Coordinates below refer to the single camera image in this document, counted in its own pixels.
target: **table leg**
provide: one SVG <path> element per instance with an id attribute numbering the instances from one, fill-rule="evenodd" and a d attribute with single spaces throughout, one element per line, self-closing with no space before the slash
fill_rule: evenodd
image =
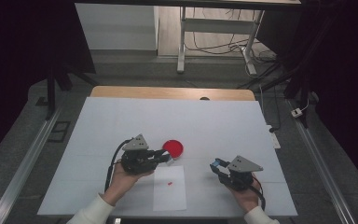
<path id="1" fill-rule="evenodd" d="M 180 21 L 180 44 L 178 54 L 177 73 L 185 72 L 185 25 L 186 25 L 186 7 L 182 7 L 182 16 Z"/>
<path id="2" fill-rule="evenodd" d="M 255 35 L 257 34 L 258 26 L 260 25 L 261 18 L 263 17 L 263 13 L 264 13 L 264 10 L 263 11 L 258 11 L 258 14 L 257 14 L 257 16 L 255 18 L 254 25 L 252 27 L 252 31 L 249 34 L 249 40 L 248 40 L 248 43 L 246 45 L 246 48 L 242 48 L 243 58 L 245 59 L 246 67 L 248 68 L 249 75 L 251 75 L 251 76 L 255 76 L 257 74 L 257 72 L 255 71 L 255 65 L 252 62 L 250 52 L 251 52 L 252 45 L 253 45 L 254 40 L 255 40 Z"/>

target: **metal frame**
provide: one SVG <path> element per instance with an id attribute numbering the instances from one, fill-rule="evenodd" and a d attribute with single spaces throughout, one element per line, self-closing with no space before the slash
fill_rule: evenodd
<path id="1" fill-rule="evenodd" d="M 28 179 L 29 174 L 34 168 L 34 164 L 39 157 L 40 152 L 42 151 L 43 146 L 48 140 L 48 135 L 50 134 L 55 121 L 58 116 L 61 114 L 63 102 L 65 101 L 66 95 L 64 99 L 62 99 L 62 103 L 57 107 L 55 112 L 51 115 L 49 120 L 45 120 L 37 133 L 36 138 L 31 144 L 30 148 L 27 151 L 24 159 L 20 164 L 20 167 L 17 169 L 16 174 L 14 174 L 11 179 L 4 195 L 0 200 L 0 223 L 4 223 L 16 202 L 17 197 L 19 196 L 22 187 Z"/>
<path id="2" fill-rule="evenodd" d="M 289 100 L 286 100 L 286 103 L 290 110 L 295 109 Z M 324 186 L 329 193 L 333 205 L 337 210 L 337 214 L 341 219 L 342 223 L 345 224 L 354 224 L 357 223 L 351 213 L 351 210 L 341 193 L 334 177 L 331 175 L 330 170 L 327 167 L 327 164 L 324 161 L 324 158 L 319 151 L 319 148 L 316 146 L 315 141 L 310 133 L 310 130 L 304 128 L 302 122 L 299 119 L 296 119 L 296 126 L 298 128 L 298 132 L 301 134 L 301 137 L 307 147 L 308 152 L 310 153 L 310 157 L 316 167 L 316 170 L 321 177 Z"/>
<path id="3" fill-rule="evenodd" d="M 252 61 L 250 52 L 255 41 L 258 27 L 263 17 L 264 11 L 257 11 L 254 21 L 222 21 L 209 19 L 186 19 L 186 7 L 181 7 L 182 15 L 180 22 L 180 44 L 178 52 L 177 73 L 185 72 L 185 32 L 199 33 L 218 33 L 218 34 L 239 34 L 249 35 L 246 48 L 241 48 L 246 67 L 251 76 L 255 76 L 255 65 Z"/>

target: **person's hand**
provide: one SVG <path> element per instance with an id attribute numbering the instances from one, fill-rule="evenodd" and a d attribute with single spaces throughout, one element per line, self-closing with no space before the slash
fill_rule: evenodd
<path id="1" fill-rule="evenodd" d="M 151 174 L 153 174 L 153 171 L 140 175 L 130 175 L 124 171 L 123 166 L 118 161 L 112 175 L 111 185 L 102 195 L 103 200 L 115 206 L 117 201 L 135 185 L 139 178 Z"/>
<path id="2" fill-rule="evenodd" d="M 254 180 L 252 186 L 255 189 L 260 189 L 260 185 L 257 181 Z M 250 189 L 236 191 L 232 188 L 227 187 L 232 195 L 234 195 L 235 200 L 242 210 L 246 213 L 250 212 L 252 209 L 258 206 L 258 196 L 251 191 Z"/>

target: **red object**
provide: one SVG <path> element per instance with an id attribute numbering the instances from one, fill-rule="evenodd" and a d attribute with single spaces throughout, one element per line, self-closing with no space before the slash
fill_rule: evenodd
<path id="1" fill-rule="evenodd" d="M 163 149 L 167 150 L 173 159 L 180 157 L 183 153 L 183 145 L 179 141 L 169 140 L 162 146 Z"/>

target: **robotic hand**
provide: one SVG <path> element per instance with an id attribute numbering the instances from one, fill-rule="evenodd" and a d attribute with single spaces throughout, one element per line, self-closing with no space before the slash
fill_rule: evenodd
<path id="1" fill-rule="evenodd" d="M 218 175 L 220 183 L 236 191 L 250 189 L 257 194 L 261 201 L 261 207 L 263 210 L 265 209 L 266 200 L 263 191 L 260 192 L 252 186 L 254 180 L 258 181 L 253 177 L 252 172 L 262 171 L 263 167 L 246 160 L 242 156 L 237 156 L 232 162 L 215 159 L 210 165 L 212 171 Z M 221 172 L 218 166 L 228 168 L 229 174 Z"/>
<path id="2" fill-rule="evenodd" d="M 116 156 L 118 152 L 123 149 L 124 153 L 121 156 L 121 165 L 124 171 L 132 175 L 138 175 L 155 170 L 161 162 L 171 162 L 172 157 L 167 150 L 148 150 L 144 137 L 139 134 L 135 138 L 125 140 L 118 146 L 112 162 L 107 171 L 107 177 L 105 181 L 105 191 L 110 186 L 112 178 L 113 166 L 115 164 Z"/>

